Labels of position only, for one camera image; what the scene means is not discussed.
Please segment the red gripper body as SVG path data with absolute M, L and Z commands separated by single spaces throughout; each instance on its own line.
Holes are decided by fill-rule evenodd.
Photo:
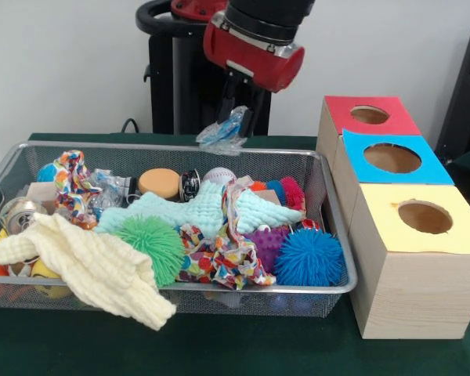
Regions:
M 212 63 L 233 69 L 274 93 L 292 83 L 305 57 L 305 49 L 294 42 L 275 45 L 241 33 L 224 12 L 215 13 L 208 22 L 203 48 Z

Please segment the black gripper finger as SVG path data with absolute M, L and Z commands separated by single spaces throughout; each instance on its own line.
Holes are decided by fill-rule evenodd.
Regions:
M 229 72 L 225 86 L 222 91 L 222 98 L 219 108 L 219 119 L 227 120 L 230 117 L 235 103 L 235 92 L 238 85 L 238 78 L 234 72 Z
M 244 113 L 244 137 L 252 136 L 258 122 L 259 114 L 264 100 L 264 90 L 257 86 L 251 87 L 251 99 Z

